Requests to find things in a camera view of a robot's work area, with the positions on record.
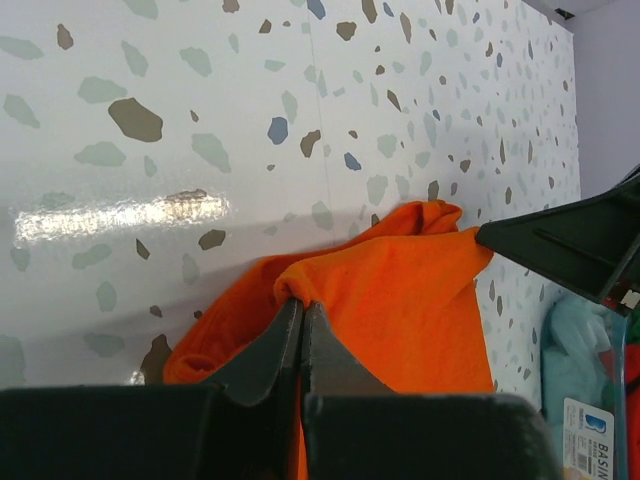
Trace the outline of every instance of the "terrazzo pattern wall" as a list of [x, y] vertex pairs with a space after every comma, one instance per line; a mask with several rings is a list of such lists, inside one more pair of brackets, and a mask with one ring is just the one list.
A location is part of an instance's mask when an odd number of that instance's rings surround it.
[[[0, 62], [0, 387], [135, 381], [255, 258], [404, 201], [579, 198], [572, 38], [519, 0], [25, 0]], [[477, 289], [539, 403], [558, 288], [496, 258]]]

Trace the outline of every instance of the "label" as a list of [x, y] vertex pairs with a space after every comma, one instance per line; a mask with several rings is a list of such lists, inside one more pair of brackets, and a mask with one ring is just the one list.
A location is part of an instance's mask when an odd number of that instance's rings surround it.
[[613, 480], [613, 415], [564, 399], [565, 480]]

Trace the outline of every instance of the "blue logo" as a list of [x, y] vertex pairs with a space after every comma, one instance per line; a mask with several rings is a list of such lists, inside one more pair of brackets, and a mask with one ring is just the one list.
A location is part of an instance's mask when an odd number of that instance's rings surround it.
[[594, 432], [598, 433], [605, 433], [607, 431], [607, 422], [605, 422], [601, 418], [586, 414], [584, 416], [584, 419], [586, 421], [585, 428], [587, 428], [588, 430], [593, 430]]

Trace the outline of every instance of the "blue speckle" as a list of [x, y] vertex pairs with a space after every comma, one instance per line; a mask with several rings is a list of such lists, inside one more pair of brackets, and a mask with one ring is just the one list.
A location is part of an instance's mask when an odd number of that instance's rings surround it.
[[362, 170], [362, 165], [360, 165], [360, 162], [358, 162], [358, 160], [356, 160], [356, 157], [351, 155], [349, 152], [344, 154], [344, 163], [349, 170]]
[[324, 5], [322, 4], [322, 0], [307, 0], [307, 8], [311, 10], [318, 20], [322, 20], [327, 12], [324, 9]]
[[382, 4], [382, 9], [384, 10], [384, 13], [386, 13], [390, 17], [393, 17], [393, 11], [391, 10], [391, 7], [389, 6], [389, 4], [387, 2], [384, 2]]
[[287, 120], [282, 117], [272, 118], [267, 136], [271, 139], [274, 145], [280, 145], [284, 142], [289, 136]]

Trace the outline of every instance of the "orange towel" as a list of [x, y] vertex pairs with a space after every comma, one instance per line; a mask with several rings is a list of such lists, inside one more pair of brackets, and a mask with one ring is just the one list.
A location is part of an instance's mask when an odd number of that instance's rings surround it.
[[475, 230], [457, 233], [461, 215], [442, 201], [413, 202], [342, 246], [259, 260], [177, 345], [165, 382], [209, 376], [293, 294], [324, 303], [337, 337], [396, 391], [490, 391], [473, 278], [491, 252]]

